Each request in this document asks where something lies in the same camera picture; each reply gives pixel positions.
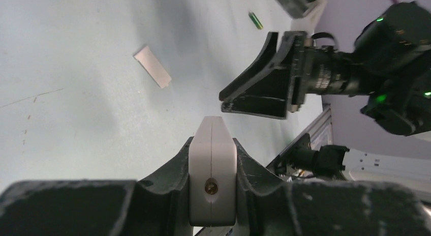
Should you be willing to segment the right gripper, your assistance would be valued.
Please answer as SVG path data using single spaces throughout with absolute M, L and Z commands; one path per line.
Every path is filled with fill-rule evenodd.
M 277 120 L 297 112 L 305 99 L 306 37 L 302 31 L 284 32 L 281 38 L 269 32 L 256 59 L 220 91 L 221 112 Z

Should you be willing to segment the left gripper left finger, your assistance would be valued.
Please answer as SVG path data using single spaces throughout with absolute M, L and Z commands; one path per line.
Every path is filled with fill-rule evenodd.
M 1 235 L 192 235 L 190 144 L 139 181 L 15 182 L 1 194 Z

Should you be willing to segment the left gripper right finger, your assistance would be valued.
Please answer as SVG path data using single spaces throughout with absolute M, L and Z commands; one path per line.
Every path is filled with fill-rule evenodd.
M 288 166 L 340 177 L 347 148 L 300 138 L 267 166 L 238 144 L 234 235 L 430 235 L 416 195 L 387 182 L 286 182 Z

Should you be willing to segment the white remote control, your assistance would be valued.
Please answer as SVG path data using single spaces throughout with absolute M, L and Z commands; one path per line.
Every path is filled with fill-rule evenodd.
M 220 116 L 202 120 L 189 147 L 189 222 L 232 226 L 236 220 L 237 147 Z

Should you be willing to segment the white battery cover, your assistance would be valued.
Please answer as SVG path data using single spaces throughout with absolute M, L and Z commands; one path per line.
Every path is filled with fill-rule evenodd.
M 133 58 L 147 71 L 161 89 L 170 84 L 171 76 L 147 45 L 136 52 Z

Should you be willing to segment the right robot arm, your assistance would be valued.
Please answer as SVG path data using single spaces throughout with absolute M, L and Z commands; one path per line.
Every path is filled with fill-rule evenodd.
M 317 47 L 326 32 L 269 32 L 256 59 L 219 93 L 224 113 L 283 120 L 307 94 L 368 96 L 361 113 L 386 132 L 430 131 L 430 12 L 390 6 L 356 38 L 351 53 Z

